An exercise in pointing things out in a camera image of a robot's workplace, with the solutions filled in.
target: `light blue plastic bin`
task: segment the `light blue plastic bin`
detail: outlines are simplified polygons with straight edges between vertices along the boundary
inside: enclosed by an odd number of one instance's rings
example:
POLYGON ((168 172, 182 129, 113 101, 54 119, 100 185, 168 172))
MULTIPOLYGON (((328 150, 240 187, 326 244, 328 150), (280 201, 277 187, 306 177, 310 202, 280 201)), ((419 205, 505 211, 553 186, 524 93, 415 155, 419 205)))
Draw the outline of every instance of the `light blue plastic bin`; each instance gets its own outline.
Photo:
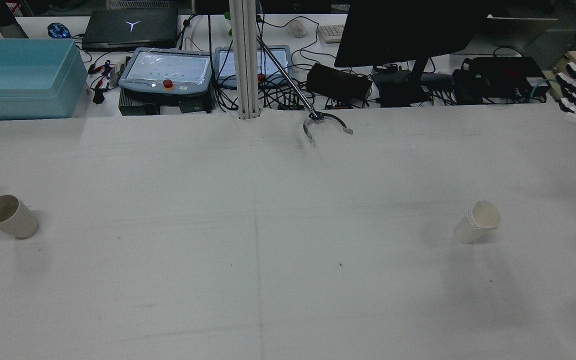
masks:
POLYGON ((0 120, 70 117, 87 76, 73 39, 0 39, 0 120))

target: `red emergency stop button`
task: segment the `red emergency stop button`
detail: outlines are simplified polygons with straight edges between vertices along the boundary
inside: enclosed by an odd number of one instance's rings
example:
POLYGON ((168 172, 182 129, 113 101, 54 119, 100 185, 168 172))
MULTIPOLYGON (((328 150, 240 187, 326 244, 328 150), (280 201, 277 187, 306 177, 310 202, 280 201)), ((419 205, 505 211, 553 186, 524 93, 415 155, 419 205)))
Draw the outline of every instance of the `red emergency stop button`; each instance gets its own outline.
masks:
POLYGON ((172 83, 171 79, 165 79, 164 80, 164 89, 166 90, 170 90, 174 87, 175 85, 172 83))

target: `keyboard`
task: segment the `keyboard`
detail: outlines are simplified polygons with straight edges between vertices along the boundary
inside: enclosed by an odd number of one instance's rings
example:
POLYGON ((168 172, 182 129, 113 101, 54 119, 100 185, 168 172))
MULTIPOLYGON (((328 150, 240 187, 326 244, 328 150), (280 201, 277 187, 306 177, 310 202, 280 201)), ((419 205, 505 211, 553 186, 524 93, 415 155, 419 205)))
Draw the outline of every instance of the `keyboard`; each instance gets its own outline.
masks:
POLYGON ((326 44, 339 43, 341 41, 341 34, 344 32, 344 25, 320 25, 319 33, 321 38, 326 44))

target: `white table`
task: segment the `white table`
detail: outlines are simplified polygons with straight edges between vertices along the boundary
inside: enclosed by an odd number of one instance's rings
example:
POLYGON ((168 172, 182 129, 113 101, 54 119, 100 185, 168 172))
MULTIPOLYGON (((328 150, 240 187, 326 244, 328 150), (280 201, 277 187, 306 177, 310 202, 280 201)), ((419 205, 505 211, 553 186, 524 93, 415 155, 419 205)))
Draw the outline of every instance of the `white table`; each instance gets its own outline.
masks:
POLYGON ((0 121, 0 360, 576 360, 553 104, 0 121), (477 200, 502 224, 452 231, 477 200))

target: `paper cup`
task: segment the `paper cup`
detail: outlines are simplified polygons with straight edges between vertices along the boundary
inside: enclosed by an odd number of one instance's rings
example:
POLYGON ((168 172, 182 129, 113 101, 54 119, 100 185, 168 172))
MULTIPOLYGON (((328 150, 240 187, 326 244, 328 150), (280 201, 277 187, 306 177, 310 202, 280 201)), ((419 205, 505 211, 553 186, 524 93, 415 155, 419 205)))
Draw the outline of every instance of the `paper cup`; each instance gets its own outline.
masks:
POLYGON ((21 200, 11 194, 0 196, 0 230, 19 239, 26 239, 37 231, 37 217, 21 200))
POLYGON ((498 208, 489 201, 477 201, 454 228, 454 237, 462 243, 472 243, 501 223, 498 208))

